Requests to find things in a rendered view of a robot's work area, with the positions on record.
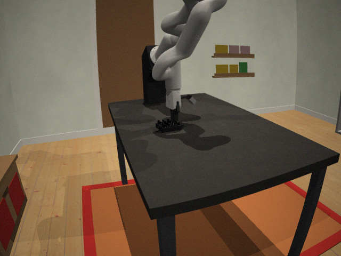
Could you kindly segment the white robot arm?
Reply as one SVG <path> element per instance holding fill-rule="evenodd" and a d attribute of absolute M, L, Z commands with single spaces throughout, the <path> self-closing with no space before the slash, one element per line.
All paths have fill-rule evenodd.
<path fill-rule="evenodd" d="M 164 17 L 161 29 L 166 33 L 159 46 L 150 52 L 155 64 L 152 77 L 165 80 L 165 88 L 178 90 L 181 86 L 181 60 L 188 58 L 203 35 L 211 14 L 220 10 L 227 0 L 183 0 L 181 10 Z M 156 51 L 157 50 L 157 51 Z"/>

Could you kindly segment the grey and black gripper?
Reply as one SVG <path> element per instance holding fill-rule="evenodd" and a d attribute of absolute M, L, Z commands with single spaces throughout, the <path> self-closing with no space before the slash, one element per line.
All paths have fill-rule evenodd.
<path fill-rule="evenodd" d="M 178 112 L 181 109 L 180 90 L 166 89 L 166 107 L 170 109 L 170 118 L 172 122 L 178 121 Z"/>

